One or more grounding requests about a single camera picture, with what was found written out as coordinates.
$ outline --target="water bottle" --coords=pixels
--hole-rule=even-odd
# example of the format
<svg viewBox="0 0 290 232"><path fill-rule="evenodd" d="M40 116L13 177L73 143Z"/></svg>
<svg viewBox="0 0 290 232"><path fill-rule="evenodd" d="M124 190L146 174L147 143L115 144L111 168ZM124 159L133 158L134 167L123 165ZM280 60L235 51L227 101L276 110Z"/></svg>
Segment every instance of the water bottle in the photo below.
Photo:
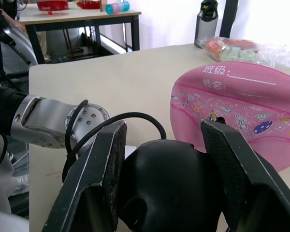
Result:
<svg viewBox="0 0 290 232"><path fill-rule="evenodd" d="M105 11L109 15L117 14L120 12L128 11L130 9L130 4L127 1L120 3L108 4L105 7Z"/></svg>
<svg viewBox="0 0 290 232"><path fill-rule="evenodd" d="M218 22L218 2L216 0L204 0L197 16L194 45L200 48L200 41L215 36Z"/></svg>

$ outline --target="black table leg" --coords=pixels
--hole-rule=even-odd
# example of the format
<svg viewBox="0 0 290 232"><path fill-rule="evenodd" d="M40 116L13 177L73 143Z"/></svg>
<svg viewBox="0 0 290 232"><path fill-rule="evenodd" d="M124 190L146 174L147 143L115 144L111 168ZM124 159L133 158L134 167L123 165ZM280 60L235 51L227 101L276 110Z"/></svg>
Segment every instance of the black table leg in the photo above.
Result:
<svg viewBox="0 0 290 232"><path fill-rule="evenodd" d="M96 32L96 40L97 40L97 46L98 46L98 55L102 55L101 51L101 36L100 36L100 29L99 26L95 26L95 32Z"/></svg>
<svg viewBox="0 0 290 232"><path fill-rule="evenodd" d="M139 16L132 16L131 22L132 50L140 50Z"/></svg>
<svg viewBox="0 0 290 232"><path fill-rule="evenodd" d="M37 58L37 61L39 64L45 64L45 59L43 56L43 52L38 40L37 32L35 30L34 25L26 25L26 30L35 54L35 57Z"/></svg>

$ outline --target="red container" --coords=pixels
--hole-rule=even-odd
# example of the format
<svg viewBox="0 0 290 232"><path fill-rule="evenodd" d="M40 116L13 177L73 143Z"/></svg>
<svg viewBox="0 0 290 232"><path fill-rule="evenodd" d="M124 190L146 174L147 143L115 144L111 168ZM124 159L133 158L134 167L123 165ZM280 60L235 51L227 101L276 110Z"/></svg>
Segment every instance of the red container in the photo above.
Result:
<svg viewBox="0 0 290 232"><path fill-rule="evenodd" d="M99 1L83 1L78 2L77 5L82 9L100 9Z"/></svg>
<svg viewBox="0 0 290 232"><path fill-rule="evenodd" d="M40 11L62 11L69 8L66 1L39 1L37 2Z"/></svg>

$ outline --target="wooden table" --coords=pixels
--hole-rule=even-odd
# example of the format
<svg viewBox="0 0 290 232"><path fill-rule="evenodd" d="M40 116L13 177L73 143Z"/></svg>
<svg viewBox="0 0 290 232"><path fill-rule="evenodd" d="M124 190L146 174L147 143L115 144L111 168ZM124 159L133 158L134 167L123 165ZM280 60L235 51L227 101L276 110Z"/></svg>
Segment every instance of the wooden table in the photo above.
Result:
<svg viewBox="0 0 290 232"><path fill-rule="evenodd" d="M125 112L143 112L162 124L168 139L174 139L170 122L170 97L175 81L191 69L214 62L204 50L187 44L62 64L38 65L30 68L29 92L75 105L88 99L104 107L111 117ZM135 118L126 121L127 145L139 146L160 138L151 123ZM30 231L39 232L62 185L60 174L66 151L31 145L29 153ZM290 168L279 174L290 188ZM221 217L217 232L225 232L226 228L225 220ZM117 231L130 230L121 222Z"/></svg>
<svg viewBox="0 0 290 232"><path fill-rule="evenodd" d="M140 50L139 15L141 12L129 10L119 14L108 15L96 10L83 10L75 2L69 2L69 9L54 11L52 15L41 12L37 4L28 4L20 11L20 21L26 25L33 51L39 64L45 60L38 41L37 31L95 27L97 45L101 46L99 26L111 24L131 23L132 50Z"/></svg>

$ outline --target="snack package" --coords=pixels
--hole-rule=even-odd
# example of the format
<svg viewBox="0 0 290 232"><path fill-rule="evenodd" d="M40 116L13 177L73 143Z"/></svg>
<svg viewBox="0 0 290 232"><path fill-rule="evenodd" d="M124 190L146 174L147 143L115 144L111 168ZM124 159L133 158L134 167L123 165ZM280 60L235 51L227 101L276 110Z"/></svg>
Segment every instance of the snack package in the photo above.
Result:
<svg viewBox="0 0 290 232"><path fill-rule="evenodd" d="M200 46L209 51L216 61L245 61L272 68L290 67L290 51L285 45L214 37L201 41Z"/></svg>

